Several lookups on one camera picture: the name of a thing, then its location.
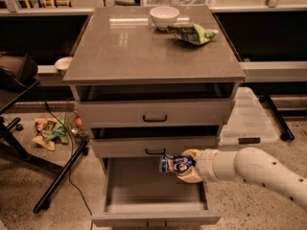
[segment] cabinet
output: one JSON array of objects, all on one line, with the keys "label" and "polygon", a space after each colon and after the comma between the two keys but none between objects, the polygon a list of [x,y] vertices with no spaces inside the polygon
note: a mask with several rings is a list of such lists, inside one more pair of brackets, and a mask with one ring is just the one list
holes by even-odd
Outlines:
[{"label": "cabinet", "polygon": [[[178,21],[219,30],[205,7]],[[215,224],[205,185],[160,174],[159,156],[215,148],[245,74],[222,32],[195,47],[156,29],[149,7],[96,9],[64,76],[106,173],[97,226]]]}]

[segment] robotic arm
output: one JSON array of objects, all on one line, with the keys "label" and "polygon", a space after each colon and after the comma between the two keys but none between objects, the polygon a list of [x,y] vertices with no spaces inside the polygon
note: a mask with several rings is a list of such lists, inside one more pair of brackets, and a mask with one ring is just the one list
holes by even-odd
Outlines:
[{"label": "robotic arm", "polygon": [[307,211],[307,179],[260,149],[189,149],[182,155],[194,160],[185,172],[178,173],[178,178],[186,182],[213,180],[254,184],[285,196]]}]

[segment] white plastic container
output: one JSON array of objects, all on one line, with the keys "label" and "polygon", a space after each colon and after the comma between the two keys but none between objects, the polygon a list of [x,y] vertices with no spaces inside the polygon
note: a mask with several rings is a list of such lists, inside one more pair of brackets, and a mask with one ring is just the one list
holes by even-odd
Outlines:
[{"label": "white plastic container", "polygon": [[221,132],[219,146],[261,145],[276,142],[272,122],[252,90],[239,87],[228,124]]}]

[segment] blue can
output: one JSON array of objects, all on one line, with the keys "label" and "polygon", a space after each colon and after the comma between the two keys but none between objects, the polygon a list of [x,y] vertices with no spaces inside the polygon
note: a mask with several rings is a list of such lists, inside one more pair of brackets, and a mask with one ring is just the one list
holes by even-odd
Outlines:
[{"label": "blue can", "polygon": [[160,172],[184,173],[195,164],[192,156],[164,154],[160,157]]}]

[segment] green wrapper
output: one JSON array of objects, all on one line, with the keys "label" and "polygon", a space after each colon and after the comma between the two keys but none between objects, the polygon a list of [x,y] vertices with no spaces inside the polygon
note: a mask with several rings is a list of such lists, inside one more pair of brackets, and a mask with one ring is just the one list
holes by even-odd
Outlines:
[{"label": "green wrapper", "polygon": [[195,45],[209,42],[219,31],[205,29],[198,24],[168,26],[167,32],[173,34],[177,39]]}]

